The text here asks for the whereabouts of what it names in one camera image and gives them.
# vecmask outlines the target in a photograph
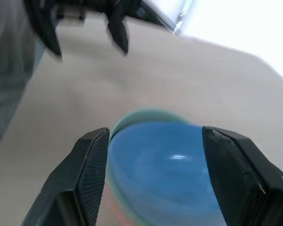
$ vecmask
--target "textured gripper pad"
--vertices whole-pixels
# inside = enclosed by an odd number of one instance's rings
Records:
[[[108,154],[109,131],[91,144],[86,163],[79,179],[77,193],[88,226],[94,226],[102,198]]]

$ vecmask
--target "black robotic claw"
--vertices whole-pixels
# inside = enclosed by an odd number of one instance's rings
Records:
[[[61,58],[61,49],[51,20],[51,11],[55,5],[84,8],[89,11],[104,13],[108,20],[108,30],[114,43],[126,55],[128,53],[128,36],[124,17],[129,15],[140,20],[162,25],[153,16],[153,12],[141,0],[23,0],[33,30],[44,45],[56,56]],[[140,9],[146,10],[143,15]]]

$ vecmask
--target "beige table surface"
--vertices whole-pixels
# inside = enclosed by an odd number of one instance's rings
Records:
[[[21,225],[80,136],[141,107],[235,130],[283,170],[280,76],[231,49],[142,24],[128,30],[130,53],[122,57],[101,19],[88,19],[84,29],[59,26],[63,62],[44,55],[0,145],[0,226]],[[103,210],[100,219],[112,225]]]

